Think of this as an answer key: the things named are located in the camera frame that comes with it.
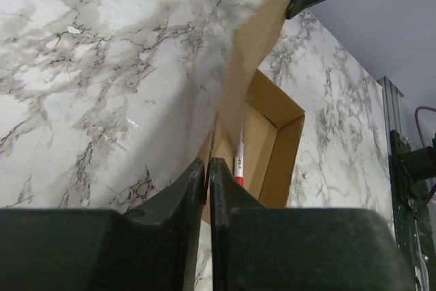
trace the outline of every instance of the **marble table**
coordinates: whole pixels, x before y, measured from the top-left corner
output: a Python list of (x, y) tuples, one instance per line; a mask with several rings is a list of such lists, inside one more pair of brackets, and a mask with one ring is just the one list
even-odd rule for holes
[[(171, 183), (260, 1), (0, 0), (0, 206), (123, 212)], [(288, 205), (370, 208), (392, 227), (381, 87), (309, 11), (261, 69), (306, 110)]]

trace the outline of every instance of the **marker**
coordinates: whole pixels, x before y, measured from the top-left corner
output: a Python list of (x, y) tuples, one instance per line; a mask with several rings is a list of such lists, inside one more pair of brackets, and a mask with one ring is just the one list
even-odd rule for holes
[(244, 186), (244, 116), (240, 127), (240, 140), (236, 157), (234, 158), (234, 179), (241, 186)]

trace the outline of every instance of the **cardboard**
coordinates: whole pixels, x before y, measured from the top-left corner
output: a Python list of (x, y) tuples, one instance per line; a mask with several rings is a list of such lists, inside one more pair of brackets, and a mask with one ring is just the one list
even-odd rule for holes
[[(198, 157), (233, 170), (245, 115), (245, 188), (266, 206), (286, 205), (304, 110), (258, 70), (279, 39), (288, 0), (264, 0), (235, 32), (218, 110)], [(202, 219), (210, 223), (208, 202)]]

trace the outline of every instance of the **cardboard box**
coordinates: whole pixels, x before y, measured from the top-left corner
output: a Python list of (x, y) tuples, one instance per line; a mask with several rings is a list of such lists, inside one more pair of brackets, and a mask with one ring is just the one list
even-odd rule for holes
[[(224, 158), (233, 170), (244, 110), (245, 187), (272, 207), (286, 205), (304, 110), (258, 67), (279, 39), (289, 3), (264, 0), (235, 32), (215, 120), (198, 154), (204, 162)], [(202, 219), (210, 223), (208, 202)]]

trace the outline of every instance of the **wire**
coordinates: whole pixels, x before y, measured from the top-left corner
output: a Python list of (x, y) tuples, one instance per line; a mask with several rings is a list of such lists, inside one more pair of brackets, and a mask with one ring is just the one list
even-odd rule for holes
[[(420, 124), (420, 119), (418, 117), (418, 113), (420, 112), (420, 110), (429, 110), (431, 112), (436, 112), (436, 108), (433, 107), (428, 107), (428, 106), (419, 106), (415, 109), (415, 123), (416, 123), (416, 129), (418, 130), (418, 134), (420, 136), (421, 139), (421, 144), (423, 147), (425, 147), (425, 142), (424, 142), (424, 136), (422, 135), (422, 130), (421, 130), (421, 124)], [(433, 188), (436, 185), (436, 182), (434, 179), (431, 179), (431, 188)]]

